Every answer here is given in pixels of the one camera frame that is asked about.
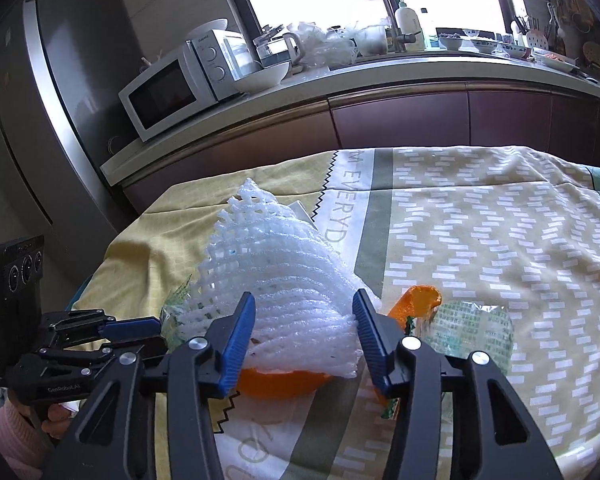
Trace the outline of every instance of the soap dispenser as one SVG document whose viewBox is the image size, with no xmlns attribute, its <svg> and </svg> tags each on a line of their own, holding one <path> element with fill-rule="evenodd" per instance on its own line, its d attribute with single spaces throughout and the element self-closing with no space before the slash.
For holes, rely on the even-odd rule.
<svg viewBox="0 0 600 480">
<path fill-rule="evenodd" d="M 400 27 L 403 34 L 416 34 L 419 32 L 416 36 L 415 43 L 407 43 L 404 45 L 407 52 L 426 49 L 418 15 L 415 10 L 407 7 L 404 0 L 398 0 L 398 10 L 395 11 L 395 21 L 398 22 L 398 27 Z"/>
</svg>

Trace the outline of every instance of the white microwave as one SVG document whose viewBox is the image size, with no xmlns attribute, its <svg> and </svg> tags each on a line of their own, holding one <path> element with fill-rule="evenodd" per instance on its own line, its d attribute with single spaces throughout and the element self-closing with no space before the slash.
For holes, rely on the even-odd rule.
<svg viewBox="0 0 600 480">
<path fill-rule="evenodd" d="M 147 67 L 118 95 L 142 140 L 236 95 L 234 81 L 256 72 L 244 37 L 210 30 Z"/>
</svg>

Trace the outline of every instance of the blue gripper pad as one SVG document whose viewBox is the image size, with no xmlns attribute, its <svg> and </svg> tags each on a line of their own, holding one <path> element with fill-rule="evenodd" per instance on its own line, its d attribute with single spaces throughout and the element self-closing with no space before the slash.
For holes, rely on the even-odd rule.
<svg viewBox="0 0 600 480">
<path fill-rule="evenodd" d="M 238 382 L 238 375 L 242 369 L 242 362 L 247 353 L 247 346 L 256 321 L 256 302 L 250 292 L 242 295 L 240 303 L 230 317 L 234 318 L 234 329 L 224 346 L 224 352 L 222 352 L 220 380 L 218 381 L 218 390 L 222 398 L 226 397 Z"/>
<path fill-rule="evenodd" d="M 160 335 L 160 321 L 155 317 L 111 321 L 103 327 L 100 335 L 111 342 L 153 337 Z"/>
<path fill-rule="evenodd" d="M 376 313 L 363 288 L 354 294 L 352 308 L 371 381 L 388 397 L 392 386 L 389 374 L 394 370 L 394 352 L 404 333 L 395 319 Z"/>
</svg>

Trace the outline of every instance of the white foam fruit net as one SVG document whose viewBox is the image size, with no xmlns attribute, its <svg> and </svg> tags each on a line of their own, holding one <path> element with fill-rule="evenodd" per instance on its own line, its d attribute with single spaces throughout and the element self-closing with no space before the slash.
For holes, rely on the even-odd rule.
<svg viewBox="0 0 600 480">
<path fill-rule="evenodd" d="M 218 213 L 198 266 L 199 280 L 173 309 L 178 336 L 203 335 L 232 314 L 244 291 L 255 298 L 256 321 L 243 368 L 307 370 L 355 377 L 362 355 L 351 311 L 359 288 L 380 300 L 308 222 L 248 178 Z"/>
</svg>

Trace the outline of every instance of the pink sweater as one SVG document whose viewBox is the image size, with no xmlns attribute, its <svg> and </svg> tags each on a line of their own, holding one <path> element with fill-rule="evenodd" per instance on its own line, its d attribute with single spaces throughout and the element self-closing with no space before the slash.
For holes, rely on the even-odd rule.
<svg viewBox="0 0 600 480">
<path fill-rule="evenodd" d="M 46 448 L 34 430 L 8 400 L 0 408 L 0 453 L 22 480 L 38 480 Z"/>
</svg>

